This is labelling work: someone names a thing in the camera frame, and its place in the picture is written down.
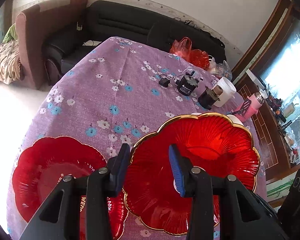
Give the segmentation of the white plastic jar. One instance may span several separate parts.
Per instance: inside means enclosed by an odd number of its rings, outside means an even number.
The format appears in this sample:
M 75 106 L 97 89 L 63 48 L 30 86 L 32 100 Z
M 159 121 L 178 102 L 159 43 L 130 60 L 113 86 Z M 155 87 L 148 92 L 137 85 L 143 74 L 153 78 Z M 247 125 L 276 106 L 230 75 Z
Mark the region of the white plastic jar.
M 226 77 L 219 79 L 212 90 L 218 95 L 218 100 L 213 104 L 216 107 L 222 107 L 236 93 L 236 88 Z

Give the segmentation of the large red scalloped plate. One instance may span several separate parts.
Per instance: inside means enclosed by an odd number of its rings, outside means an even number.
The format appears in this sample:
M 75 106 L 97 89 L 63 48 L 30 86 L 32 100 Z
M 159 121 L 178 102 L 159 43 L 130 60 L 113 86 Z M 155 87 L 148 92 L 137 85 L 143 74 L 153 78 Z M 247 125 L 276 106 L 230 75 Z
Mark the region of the large red scalloped plate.
M 44 137 L 13 172 L 21 239 L 119 239 L 128 212 L 123 191 L 108 197 L 108 160 L 71 137 Z

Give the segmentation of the clear plastic bag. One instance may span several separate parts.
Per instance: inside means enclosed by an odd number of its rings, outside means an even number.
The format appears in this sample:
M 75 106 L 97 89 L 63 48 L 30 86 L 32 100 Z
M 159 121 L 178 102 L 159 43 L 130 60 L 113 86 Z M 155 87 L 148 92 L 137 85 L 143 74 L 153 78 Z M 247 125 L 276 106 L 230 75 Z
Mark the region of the clear plastic bag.
M 222 77 L 227 78 L 229 81 L 232 80 L 232 72 L 228 63 L 224 60 L 222 63 L 216 63 L 215 58 L 209 55 L 209 68 L 208 72 L 218 79 Z

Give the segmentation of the dark wooden cabinet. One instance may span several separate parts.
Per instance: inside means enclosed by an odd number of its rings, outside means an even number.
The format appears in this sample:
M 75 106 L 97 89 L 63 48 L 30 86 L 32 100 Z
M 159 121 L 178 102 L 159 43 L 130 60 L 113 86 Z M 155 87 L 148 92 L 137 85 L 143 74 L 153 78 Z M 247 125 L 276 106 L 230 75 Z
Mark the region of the dark wooden cabinet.
M 257 38 L 232 70 L 235 87 L 241 96 L 245 98 L 257 91 L 257 85 L 246 71 L 249 70 L 260 78 L 288 41 L 293 24 L 299 19 L 300 9 L 294 1 L 278 0 Z M 266 102 L 258 113 L 252 116 L 252 121 L 264 156 L 266 183 L 274 183 L 297 171 L 300 164 L 291 167 L 286 141 L 279 132 L 279 124 Z

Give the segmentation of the white foam bowl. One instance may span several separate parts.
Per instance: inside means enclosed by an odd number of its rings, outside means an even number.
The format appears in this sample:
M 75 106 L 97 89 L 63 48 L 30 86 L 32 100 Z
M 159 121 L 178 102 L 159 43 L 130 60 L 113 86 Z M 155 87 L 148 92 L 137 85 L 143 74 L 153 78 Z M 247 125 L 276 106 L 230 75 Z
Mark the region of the white foam bowl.
M 241 122 L 241 120 L 239 120 L 239 118 L 237 118 L 235 115 L 228 114 L 227 117 L 228 117 L 234 124 L 238 124 L 238 125 L 244 126 L 243 123 Z

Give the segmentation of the pink sleeved thermos bottle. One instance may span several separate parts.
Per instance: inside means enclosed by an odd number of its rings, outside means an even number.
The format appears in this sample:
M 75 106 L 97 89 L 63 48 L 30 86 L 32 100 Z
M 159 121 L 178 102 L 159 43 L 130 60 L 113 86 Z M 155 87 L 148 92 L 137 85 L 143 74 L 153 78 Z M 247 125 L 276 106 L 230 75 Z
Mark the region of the pink sleeved thermos bottle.
M 266 98 L 266 94 L 264 94 L 262 91 L 256 92 L 252 94 L 250 97 L 248 97 L 251 100 L 251 105 L 246 112 L 245 116 L 239 116 L 236 114 L 236 116 L 241 120 L 241 122 L 245 122 L 248 120 L 252 115 L 256 115 L 258 113 L 259 108 L 263 105 L 264 100 Z

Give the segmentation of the black leather sofa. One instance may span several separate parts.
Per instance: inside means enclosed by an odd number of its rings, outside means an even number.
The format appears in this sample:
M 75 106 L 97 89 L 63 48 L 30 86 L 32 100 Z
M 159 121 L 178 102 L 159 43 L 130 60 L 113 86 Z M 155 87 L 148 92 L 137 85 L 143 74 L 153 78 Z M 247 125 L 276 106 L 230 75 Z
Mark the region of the black leather sofa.
M 218 63 L 226 59 L 224 43 L 207 31 L 146 9 L 96 1 L 75 20 L 63 23 L 42 45 L 47 76 L 55 84 L 85 55 L 110 37 L 118 36 L 168 52 L 175 40 L 188 37 Z

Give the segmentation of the small red gold-rimmed plate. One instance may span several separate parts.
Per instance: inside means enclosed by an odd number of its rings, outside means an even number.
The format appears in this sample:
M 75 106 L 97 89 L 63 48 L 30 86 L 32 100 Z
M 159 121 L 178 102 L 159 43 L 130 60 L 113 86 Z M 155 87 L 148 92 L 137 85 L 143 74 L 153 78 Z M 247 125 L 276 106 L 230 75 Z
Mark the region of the small red gold-rimmed plate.
M 218 178 L 233 175 L 253 191 L 260 162 L 249 130 L 229 117 L 176 116 L 133 146 L 125 205 L 148 228 L 184 235 L 190 227 L 194 170 Z

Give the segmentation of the black phone stand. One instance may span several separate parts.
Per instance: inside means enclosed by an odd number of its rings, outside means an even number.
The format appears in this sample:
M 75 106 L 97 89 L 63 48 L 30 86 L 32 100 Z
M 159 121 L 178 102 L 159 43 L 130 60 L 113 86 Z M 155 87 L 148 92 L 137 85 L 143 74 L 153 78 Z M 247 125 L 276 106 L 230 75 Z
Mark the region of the black phone stand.
M 232 112 L 232 115 L 239 115 L 239 116 L 245 116 L 246 112 L 248 111 L 249 107 L 251 105 L 251 100 L 249 98 L 246 98 L 243 103 L 241 104 L 241 107 L 239 107 L 238 110 L 235 110 Z

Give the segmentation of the black motor with label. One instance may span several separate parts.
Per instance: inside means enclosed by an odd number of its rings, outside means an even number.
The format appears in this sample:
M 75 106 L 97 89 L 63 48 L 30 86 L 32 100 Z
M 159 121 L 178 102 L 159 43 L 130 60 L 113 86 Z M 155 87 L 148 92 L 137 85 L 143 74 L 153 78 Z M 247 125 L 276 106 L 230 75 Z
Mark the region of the black motor with label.
M 175 82 L 177 85 L 177 90 L 180 94 L 189 96 L 198 87 L 199 80 L 193 77 L 194 74 L 194 70 L 191 73 L 186 72 L 181 80 L 177 80 Z

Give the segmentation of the small black power adapter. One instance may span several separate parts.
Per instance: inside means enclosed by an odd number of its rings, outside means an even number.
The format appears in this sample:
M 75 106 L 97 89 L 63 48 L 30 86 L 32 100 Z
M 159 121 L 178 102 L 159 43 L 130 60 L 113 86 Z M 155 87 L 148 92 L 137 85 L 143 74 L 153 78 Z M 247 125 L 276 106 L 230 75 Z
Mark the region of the small black power adapter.
M 161 78 L 159 81 L 159 85 L 161 85 L 161 87 L 167 88 L 169 84 L 170 84 L 170 80 L 168 78 Z

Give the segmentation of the brown patterned blanket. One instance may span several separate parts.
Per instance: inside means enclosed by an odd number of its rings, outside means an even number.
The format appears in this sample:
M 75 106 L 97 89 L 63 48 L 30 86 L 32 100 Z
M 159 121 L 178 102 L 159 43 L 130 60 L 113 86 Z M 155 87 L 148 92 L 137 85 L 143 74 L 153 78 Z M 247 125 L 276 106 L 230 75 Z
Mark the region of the brown patterned blanket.
M 0 45 L 0 81 L 6 85 L 20 80 L 21 62 L 19 43 L 11 40 Z

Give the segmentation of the purple floral tablecloth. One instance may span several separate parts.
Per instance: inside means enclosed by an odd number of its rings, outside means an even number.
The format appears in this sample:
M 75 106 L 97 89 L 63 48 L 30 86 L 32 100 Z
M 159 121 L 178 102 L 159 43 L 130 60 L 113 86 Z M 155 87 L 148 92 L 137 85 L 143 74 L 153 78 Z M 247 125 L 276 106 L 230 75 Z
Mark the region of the purple floral tablecloth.
M 115 156 L 123 143 L 135 144 L 168 119 L 204 113 L 197 99 L 217 77 L 197 69 L 198 88 L 181 95 L 163 76 L 180 78 L 191 64 L 177 55 L 120 37 L 111 37 L 79 61 L 49 91 L 21 149 L 42 137 L 67 136 Z

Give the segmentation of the green cloth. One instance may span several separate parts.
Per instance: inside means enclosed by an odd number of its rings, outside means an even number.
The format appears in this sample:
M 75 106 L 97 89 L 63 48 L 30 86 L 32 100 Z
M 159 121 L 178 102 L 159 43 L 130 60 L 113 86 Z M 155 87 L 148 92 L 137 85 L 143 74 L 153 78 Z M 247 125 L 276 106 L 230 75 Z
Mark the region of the green cloth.
M 13 25 L 11 25 L 9 27 L 6 35 L 4 36 L 2 43 L 8 43 L 12 40 L 17 40 L 17 39 L 18 39 L 18 34 L 17 34 L 15 23 L 14 23 Z

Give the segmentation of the red plastic bag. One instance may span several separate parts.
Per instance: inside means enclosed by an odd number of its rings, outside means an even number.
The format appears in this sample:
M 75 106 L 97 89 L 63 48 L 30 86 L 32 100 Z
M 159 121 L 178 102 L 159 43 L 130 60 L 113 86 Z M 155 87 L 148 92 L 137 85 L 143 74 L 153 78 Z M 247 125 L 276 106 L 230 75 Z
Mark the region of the red plastic bag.
M 188 37 L 183 37 L 180 41 L 175 40 L 169 53 L 177 55 L 203 70 L 208 70 L 210 66 L 208 53 L 200 49 L 192 49 L 192 41 Z

